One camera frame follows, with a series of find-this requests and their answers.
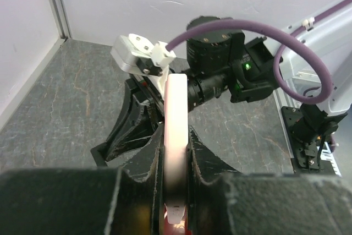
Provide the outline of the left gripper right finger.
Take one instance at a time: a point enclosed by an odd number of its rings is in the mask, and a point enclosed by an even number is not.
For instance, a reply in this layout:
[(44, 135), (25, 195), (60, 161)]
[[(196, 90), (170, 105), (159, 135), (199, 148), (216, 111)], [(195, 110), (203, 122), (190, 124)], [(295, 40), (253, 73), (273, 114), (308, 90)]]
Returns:
[(193, 234), (351, 234), (351, 185), (320, 174), (243, 174), (189, 128)]

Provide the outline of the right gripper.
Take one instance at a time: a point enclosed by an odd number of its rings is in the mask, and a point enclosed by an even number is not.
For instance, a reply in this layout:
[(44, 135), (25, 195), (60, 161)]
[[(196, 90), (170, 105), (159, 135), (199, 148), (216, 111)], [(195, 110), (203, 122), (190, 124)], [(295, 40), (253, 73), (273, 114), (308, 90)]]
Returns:
[(106, 140), (105, 160), (143, 147), (164, 122), (164, 103), (149, 78), (129, 74), (125, 81), (125, 94), (118, 119)]

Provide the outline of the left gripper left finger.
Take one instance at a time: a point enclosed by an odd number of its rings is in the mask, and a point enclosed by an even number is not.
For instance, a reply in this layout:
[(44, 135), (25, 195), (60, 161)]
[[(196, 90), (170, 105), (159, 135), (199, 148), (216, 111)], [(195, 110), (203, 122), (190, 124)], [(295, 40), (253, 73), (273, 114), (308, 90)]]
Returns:
[(1, 174), (1, 234), (163, 234), (164, 126), (117, 168)]

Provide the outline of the pink smartphone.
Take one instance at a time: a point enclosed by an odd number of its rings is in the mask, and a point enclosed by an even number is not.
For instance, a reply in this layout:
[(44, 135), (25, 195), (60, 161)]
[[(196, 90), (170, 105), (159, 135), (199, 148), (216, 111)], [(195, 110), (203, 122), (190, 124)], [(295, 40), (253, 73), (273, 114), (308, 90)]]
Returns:
[(170, 74), (164, 95), (163, 195), (171, 224), (181, 221), (186, 208), (188, 140), (187, 76)]

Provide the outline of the black phone stand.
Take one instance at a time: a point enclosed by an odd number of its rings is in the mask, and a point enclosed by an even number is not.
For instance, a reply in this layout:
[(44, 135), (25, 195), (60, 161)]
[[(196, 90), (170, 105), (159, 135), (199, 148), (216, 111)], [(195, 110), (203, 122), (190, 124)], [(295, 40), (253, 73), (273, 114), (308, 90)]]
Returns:
[(107, 162), (105, 160), (105, 155), (107, 152), (107, 147), (106, 144), (99, 144), (95, 147), (93, 147), (91, 150), (91, 155), (95, 161), (95, 164), (97, 167), (107, 167)]

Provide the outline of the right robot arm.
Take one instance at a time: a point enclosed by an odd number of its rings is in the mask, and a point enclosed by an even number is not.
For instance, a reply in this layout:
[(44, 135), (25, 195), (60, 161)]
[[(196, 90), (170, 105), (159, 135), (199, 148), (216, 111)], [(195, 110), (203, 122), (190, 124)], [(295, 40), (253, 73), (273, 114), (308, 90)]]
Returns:
[(105, 164), (147, 143), (164, 120), (166, 82), (172, 78), (187, 88), (182, 93), (187, 111), (225, 91), (238, 103), (265, 99), (281, 88), (301, 104), (281, 108), (294, 171), (334, 174), (322, 151), (351, 105), (351, 58), (332, 69), (322, 58), (350, 39), (351, 0), (283, 31), (255, 21), (201, 16), (170, 43), (118, 36), (111, 54), (130, 77), (121, 113), (94, 159)]

